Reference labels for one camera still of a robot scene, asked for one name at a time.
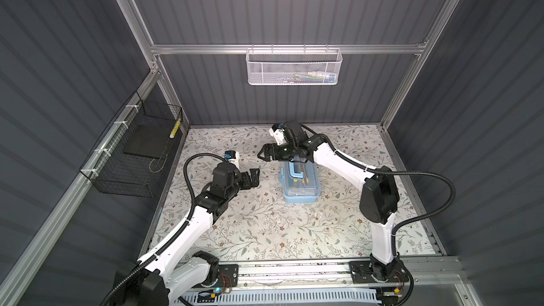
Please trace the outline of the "light blue plastic tool box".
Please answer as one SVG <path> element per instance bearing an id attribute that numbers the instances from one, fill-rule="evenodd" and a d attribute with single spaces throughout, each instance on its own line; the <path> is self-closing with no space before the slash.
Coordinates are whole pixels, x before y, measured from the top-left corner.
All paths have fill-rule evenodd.
<path id="1" fill-rule="evenodd" d="M 284 162 L 279 181 L 287 203 L 314 203 L 321 195 L 318 168 L 308 160 L 295 157 L 292 161 Z"/>

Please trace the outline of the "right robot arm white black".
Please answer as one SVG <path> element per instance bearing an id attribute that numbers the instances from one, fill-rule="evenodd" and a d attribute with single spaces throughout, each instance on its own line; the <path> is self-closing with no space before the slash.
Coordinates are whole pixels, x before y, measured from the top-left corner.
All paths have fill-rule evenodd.
<path id="1" fill-rule="evenodd" d="M 413 222 L 431 218 L 445 211 L 453 204 L 456 188 L 453 182 L 433 172 L 393 171 L 387 166 L 373 167 L 354 159 L 340 149 L 324 134 L 313 132 L 296 120 L 276 123 L 269 133 L 273 143 L 265 144 L 258 153 L 259 159 L 271 162 L 311 161 L 340 175 L 359 191 L 359 210 L 371 224 L 372 252 L 371 271 L 375 280 L 386 282 L 400 265 L 396 249 L 396 238 L 400 228 Z M 436 210 L 423 215 L 395 222 L 400 195 L 395 177 L 421 176 L 443 181 L 450 190 L 446 202 Z"/>

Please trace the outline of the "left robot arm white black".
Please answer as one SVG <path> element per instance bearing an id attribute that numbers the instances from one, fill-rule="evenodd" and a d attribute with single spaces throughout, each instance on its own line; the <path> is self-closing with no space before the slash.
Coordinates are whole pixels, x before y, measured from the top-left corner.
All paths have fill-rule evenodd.
<path id="1" fill-rule="evenodd" d="M 204 251 L 196 252 L 181 263 L 197 239 L 213 227 L 240 191 L 260 184 L 260 170 L 239 170 L 239 154 L 227 151 L 212 157 L 219 162 L 212 180 L 196 194 L 188 175 L 188 166 L 198 154 L 184 163 L 183 174 L 191 197 L 184 219 L 155 247 L 136 262 L 128 262 L 116 272 L 112 289 L 102 305 L 170 305 L 197 285 L 213 287 L 220 274 L 219 260 Z"/>

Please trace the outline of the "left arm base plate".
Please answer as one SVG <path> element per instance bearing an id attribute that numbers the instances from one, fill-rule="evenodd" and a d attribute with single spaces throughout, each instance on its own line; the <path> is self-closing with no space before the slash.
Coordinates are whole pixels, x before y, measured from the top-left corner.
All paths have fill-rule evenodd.
<path id="1" fill-rule="evenodd" d="M 239 265 L 223 264 L 218 266 L 217 273 L 212 275 L 212 280 L 195 285 L 195 288 L 233 288 L 238 285 Z"/>

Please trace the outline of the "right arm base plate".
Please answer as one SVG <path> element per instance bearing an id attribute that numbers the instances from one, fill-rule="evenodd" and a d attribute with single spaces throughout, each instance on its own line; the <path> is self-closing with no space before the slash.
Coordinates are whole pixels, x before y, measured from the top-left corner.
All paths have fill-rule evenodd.
<path id="1" fill-rule="evenodd" d="M 409 282 L 407 270 L 396 259 L 388 264 L 372 258 L 351 261 L 348 264 L 354 283 L 400 283 L 403 286 Z"/>

